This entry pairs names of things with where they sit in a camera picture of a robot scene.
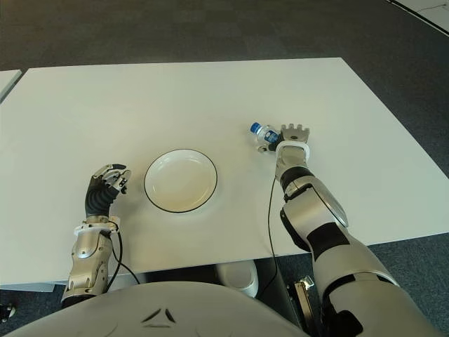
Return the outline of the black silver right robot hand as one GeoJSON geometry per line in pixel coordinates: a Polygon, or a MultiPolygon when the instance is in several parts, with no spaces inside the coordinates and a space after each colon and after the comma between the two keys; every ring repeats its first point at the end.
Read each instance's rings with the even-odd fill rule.
{"type": "Polygon", "coordinates": [[[309,129],[304,128],[301,124],[283,124],[280,129],[266,125],[259,127],[256,132],[256,138],[259,142],[257,146],[259,152],[274,152],[285,141],[307,144],[309,129]]]}

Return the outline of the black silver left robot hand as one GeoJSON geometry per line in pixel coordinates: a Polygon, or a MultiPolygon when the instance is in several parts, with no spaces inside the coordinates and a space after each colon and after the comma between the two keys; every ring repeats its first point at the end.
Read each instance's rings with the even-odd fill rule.
{"type": "Polygon", "coordinates": [[[117,196],[125,194],[131,170],[123,164],[106,164],[92,176],[85,197],[86,217],[109,216],[117,196]]]}

